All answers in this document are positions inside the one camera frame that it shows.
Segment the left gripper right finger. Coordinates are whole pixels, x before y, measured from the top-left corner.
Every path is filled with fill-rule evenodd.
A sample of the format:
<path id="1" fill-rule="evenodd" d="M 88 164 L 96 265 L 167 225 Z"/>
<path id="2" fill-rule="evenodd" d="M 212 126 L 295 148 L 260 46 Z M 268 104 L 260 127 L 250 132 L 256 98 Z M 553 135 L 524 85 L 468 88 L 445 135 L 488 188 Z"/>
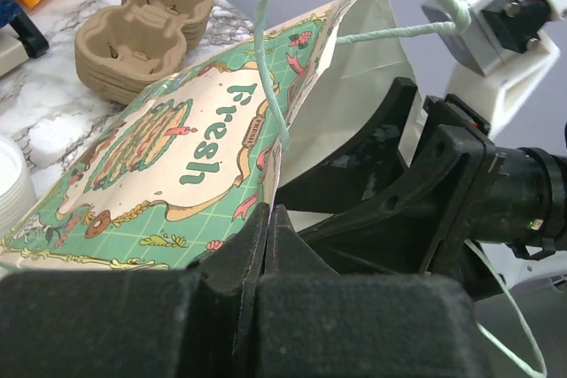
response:
<path id="1" fill-rule="evenodd" d="M 295 231 L 286 208 L 271 213 L 264 255 L 264 275 L 338 275 Z"/>

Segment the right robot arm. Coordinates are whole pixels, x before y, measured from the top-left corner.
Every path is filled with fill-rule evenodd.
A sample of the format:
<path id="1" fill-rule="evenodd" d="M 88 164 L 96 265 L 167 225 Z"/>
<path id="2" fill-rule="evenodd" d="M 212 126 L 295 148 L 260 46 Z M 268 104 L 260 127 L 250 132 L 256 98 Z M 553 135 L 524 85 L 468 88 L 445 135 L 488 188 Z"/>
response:
<path id="1" fill-rule="evenodd" d="M 276 201 L 342 274 L 434 274 L 476 300 L 566 280 L 566 160 L 510 149 L 471 102 L 319 81 Z"/>

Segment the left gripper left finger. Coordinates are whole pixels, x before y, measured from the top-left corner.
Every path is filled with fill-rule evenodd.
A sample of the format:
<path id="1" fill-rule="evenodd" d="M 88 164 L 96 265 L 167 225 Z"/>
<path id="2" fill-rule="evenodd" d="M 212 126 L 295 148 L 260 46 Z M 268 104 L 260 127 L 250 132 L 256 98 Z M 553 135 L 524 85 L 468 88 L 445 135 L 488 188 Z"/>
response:
<path id="1" fill-rule="evenodd" d="M 252 297 L 262 271 L 270 220 L 270 206 L 257 204 L 243 227 L 222 246 L 195 258 L 188 270 L 200 272 L 218 294 Z"/>

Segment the green Fresh paper bag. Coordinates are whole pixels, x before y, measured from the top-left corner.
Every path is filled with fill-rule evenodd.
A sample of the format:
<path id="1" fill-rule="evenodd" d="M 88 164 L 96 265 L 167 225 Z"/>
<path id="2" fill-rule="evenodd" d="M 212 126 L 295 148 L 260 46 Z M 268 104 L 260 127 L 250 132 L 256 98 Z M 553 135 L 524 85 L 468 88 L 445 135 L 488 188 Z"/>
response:
<path id="1" fill-rule="evenodd" d="M 470 296 L 434 274 L 264 275 L 218 294 L 187 266 L 280 188 L 298 101 L 319 81 L 443 98 L 441 37 L 471 23 L 431 0 L 335 0 L 150 84 L 1 240 L 4 377 L 488 377 Z"/>

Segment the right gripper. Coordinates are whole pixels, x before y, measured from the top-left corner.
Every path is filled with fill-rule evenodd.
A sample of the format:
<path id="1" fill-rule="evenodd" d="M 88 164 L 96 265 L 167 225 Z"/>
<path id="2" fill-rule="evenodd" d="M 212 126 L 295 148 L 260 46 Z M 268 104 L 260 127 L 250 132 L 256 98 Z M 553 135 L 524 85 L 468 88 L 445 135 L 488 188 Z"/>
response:
<path id="1" fill-rule="evenodd" d="M 341 274 L 451 274 L 464 240 L 506 245 L 521 260 L 565 251 L 566 159 L 497 147 L 487 121 L 454 95 L 426 98 L 421 153 L 387 187 L 416 93 L 394 78 L 357 133 L 277 190 L 289 211 L 339 213 L 300 237 Z"/>

